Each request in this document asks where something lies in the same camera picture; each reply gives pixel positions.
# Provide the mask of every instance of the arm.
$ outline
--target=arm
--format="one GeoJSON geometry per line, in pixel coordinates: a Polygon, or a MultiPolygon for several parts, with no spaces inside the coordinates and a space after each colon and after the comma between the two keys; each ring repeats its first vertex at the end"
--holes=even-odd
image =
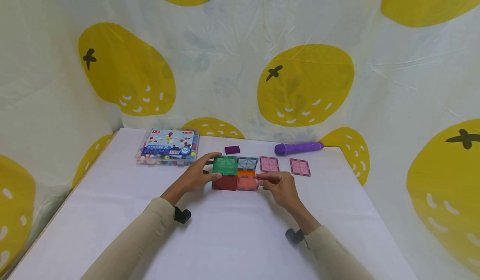
{"type": "Polygon", "coordinates": [[[257,176],[262,179],[259,185],[271,191],[275,201],[297,221],[306,235],[310,251],[317,259],[317,266],[329,279],[374,280],[366,268],[303,205],[295,187],[295,180],[289,172],[271,172],[257,176]]]}
{"type": "Polygon", "coordinates": [[[186,193],[203,188],[206,183],[221,178],[221,174],[203,175],[208,160],[221,153],[201,157],[177,179],[159,198],[154,198],[140,214],[102,252],[82,276],[82,280],[128,279],[154,239],[162,236],[173,223],[174,206],[186,193]]]}

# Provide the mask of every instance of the fabric backdrop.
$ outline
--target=fabric backdrop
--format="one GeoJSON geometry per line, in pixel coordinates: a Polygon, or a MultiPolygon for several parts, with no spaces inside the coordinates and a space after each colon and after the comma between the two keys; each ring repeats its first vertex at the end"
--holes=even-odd
{"type": "Polygon", "coordinates": [[[0,0],[0,273],[162,126],[341,147],[419,279],[479,279],[479,3],[0,0]]]}

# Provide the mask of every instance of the beige sleeve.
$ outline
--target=beige sleeve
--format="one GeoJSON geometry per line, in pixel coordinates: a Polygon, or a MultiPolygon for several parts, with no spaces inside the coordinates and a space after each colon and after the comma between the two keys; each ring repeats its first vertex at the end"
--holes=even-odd
{"type": "Polygon", "coordinates": [[[102,252],[82,280],[128,279],[151,242],[173,223],[174,207],[162,198],[153,199],[102,252]]]}
{"type": "Polygon", "coordinates": [[[332,280],[375,280],[326,226],[305,236],[322,273],[332,280]]]}

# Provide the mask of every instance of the purple block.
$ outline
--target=purple block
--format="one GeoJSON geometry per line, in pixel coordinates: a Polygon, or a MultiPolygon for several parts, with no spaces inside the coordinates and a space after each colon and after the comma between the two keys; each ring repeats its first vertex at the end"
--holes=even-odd
{"type": "Polygon", "coordinates": [[[238,154],[240,153],[240,147],[238,145],[234,146],[226,146],[225,147],[225,154],[238,154]]]}

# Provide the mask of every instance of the magnetic tile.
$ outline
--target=magnetic tile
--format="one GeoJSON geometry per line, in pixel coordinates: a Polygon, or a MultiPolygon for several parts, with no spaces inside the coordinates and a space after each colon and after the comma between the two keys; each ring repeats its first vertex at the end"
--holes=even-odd
{"type": "Polygon", "coordinates": [[[293,175],[311,177],[310,167],[307,160],[290,158],[290,169],[293,175]]]}
{"type": "Polygon", "coordinates": [[[258,158],[256,157],[238,157],[238,169],[253,169],[257,168],[258,158]]]}
{"type": "Polygon", "coordinates": [[[250,177],[255,177],[256,173],[255,170],[247,170],[247,169],[239,169],[237,170],[237,176],[250,176],[250,177]]]}
{"type": "Polygon", "coordinates": [[[212,188],[218,190],[237,190],[237,176],[223,176],[222,178],[212,181],[212,188]]]}
{"type": "Polygon", "coordinates": [[[260,172],[280,172],[277,157],[260,156],[260,172]]]}
{"type": "Polygon", "coordinates": [[[255,192],[258,189],[257,177],[240,176],[238,178],[237,190],[255,192]]]}
{"type": "Polygon", "coordinates": [[[237,161],[236,156],[219,156],[213,159],[212,173],[219,172],[224,176],[237,175],[237,161]]]}

